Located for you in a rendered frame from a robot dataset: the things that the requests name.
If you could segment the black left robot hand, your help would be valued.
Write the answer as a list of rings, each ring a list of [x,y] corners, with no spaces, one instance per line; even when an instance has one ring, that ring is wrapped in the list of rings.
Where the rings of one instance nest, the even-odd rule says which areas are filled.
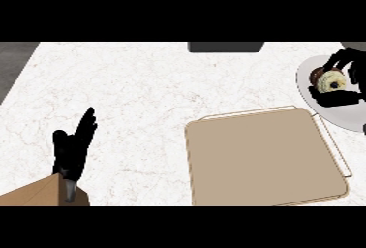
[[[64,179],[73,182],[77,182],[83,175],[88,150],[97,129],[95,109],[89,108],[80,119],[76,132],[72,135],[64,130],[54,132],[54,173],[60,173]]]

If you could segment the cream frosted chocolate cupcake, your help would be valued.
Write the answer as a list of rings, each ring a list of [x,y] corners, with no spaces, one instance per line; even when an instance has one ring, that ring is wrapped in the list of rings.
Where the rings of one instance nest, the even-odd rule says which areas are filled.
[[[328,72],[322,67],[317,68],[311,73],[309,80],[321,93],[346,90],[346,76],[339,68],[333,68]]]

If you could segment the beige rectangular tray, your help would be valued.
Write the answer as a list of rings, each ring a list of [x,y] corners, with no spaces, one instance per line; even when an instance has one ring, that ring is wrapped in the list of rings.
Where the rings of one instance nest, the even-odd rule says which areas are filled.
[[[348,194],[305,108],[197,120],[187,126],[187,147],[196,205],[290,205]]]

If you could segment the white round plate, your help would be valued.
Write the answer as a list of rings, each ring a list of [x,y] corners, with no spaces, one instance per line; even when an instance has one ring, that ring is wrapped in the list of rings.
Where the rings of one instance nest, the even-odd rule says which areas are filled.
[[[366,124],[366,102],[361,101],[358,105],[325,108],[317,103],[308,89],[311,86],[311,73],[328,62],[330,58],[330,55],[317,55],[302,62],[297,68],[297,89],[312,110],[333,124],[350,131],[364,132],[364,125]]]

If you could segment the dark grey rectangular appliance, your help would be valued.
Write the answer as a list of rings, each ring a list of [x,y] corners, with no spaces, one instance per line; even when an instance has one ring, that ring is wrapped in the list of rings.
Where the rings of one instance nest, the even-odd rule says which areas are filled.
[[[260,52],[263,42],[190,42],[191,52]]]

